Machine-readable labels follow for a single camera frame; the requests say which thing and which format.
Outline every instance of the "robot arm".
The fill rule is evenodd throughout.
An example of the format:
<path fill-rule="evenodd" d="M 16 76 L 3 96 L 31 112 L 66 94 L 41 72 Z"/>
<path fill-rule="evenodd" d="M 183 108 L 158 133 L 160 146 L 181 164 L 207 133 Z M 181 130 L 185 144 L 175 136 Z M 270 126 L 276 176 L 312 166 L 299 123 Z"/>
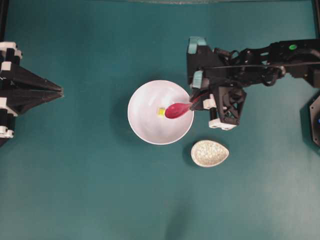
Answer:
<path fill-rule="evenodd" d="M 15 135 L 16 117 L 64 95 L 63 88 L 20 66 L 15 42 L 0 42 L 0 147 Z"/>
<path fill-rule="evenodd" d="M 204 38 L 191 37 L 187 50 L 190 109 L 208 110 L 210 128 L 230 130 L 240 124 L 247 95 L 244 88 L 273 86 L 286 73 L 320 88 L 320 40 L 280 41 L 228 52 L 212 51 Z"/>

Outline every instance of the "pink spoon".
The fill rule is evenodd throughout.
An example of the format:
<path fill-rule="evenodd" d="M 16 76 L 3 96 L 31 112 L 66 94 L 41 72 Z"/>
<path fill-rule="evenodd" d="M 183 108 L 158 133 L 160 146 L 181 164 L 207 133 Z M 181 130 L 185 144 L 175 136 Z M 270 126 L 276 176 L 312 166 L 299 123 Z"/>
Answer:
<path fill-rule="evenodd" d="M 192 103 L 174 103 L 165 110 L 164 115 L 168 119 L 176 119 L 188 112 L 191 105 Z"/>

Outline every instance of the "wire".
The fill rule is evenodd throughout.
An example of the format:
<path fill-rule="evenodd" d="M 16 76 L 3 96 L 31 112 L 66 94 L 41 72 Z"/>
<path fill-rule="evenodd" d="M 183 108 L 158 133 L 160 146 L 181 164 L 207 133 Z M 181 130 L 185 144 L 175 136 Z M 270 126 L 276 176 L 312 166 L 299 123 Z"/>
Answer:
<path fill-rule="evenodd" d="M 293 51 L 292 54 L 287 58 L 287 60 L 290 60 L 297 55 L 312 55 L 320 59 L 320 52 L 318 52 L 317 50 L 312 48 L 302 48 L 302 49 L 296 49 L 295 51 Z"/>
<path fill-rule="evenodd" d="M 277 68 L 281 69 L 281 67 L 295 67 L 295 66 L 303 66 L 303 65 L 317 65 L 320 64 L 320 61 L 305 61 L 305 62 L 297 62 L 297 63 L 287 63 L 287 64 L 248 64 L 248 65 L 231 65 L 231 66 L 210 66 L 204 67 L 204 69 L 231 69 L 231 68 Z"/>

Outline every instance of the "teal table surface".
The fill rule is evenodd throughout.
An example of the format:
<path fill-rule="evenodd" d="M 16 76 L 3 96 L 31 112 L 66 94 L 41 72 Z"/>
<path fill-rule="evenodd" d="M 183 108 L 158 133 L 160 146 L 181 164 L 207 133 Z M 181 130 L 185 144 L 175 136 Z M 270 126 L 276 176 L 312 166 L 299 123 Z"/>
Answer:
<path fill-rule="evenodd" d="M 64 98 L 20 116 L 0 149 L 0 239 L 319 239 L 320 155 L 306 112 L 318 90 L 303 79 L 246 88 L 231 131 L 208 128 L 208 112 L 169 145 L 131 130 L 127 105 L 140 85 L 189 91 L 189 36 L 229 51 L 315 38 L 312 2 L 10 1 L 5 40 Z M 196 166 L 190 150 L 202 139 L 229 158 Z"/>

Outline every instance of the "small yellow cube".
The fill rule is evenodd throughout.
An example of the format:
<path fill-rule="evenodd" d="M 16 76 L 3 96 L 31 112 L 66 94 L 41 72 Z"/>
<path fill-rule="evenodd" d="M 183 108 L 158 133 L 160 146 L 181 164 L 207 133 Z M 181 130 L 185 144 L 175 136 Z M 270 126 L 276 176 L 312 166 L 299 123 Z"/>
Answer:
<path fill-rule="evenodd" d="M 166 112 L 166 109 L 163 108 L 163 107 L 159 107 L 156 114 L 159 116 L 159 117 L 164 117 L 165 116 L 165 112 Z"/>

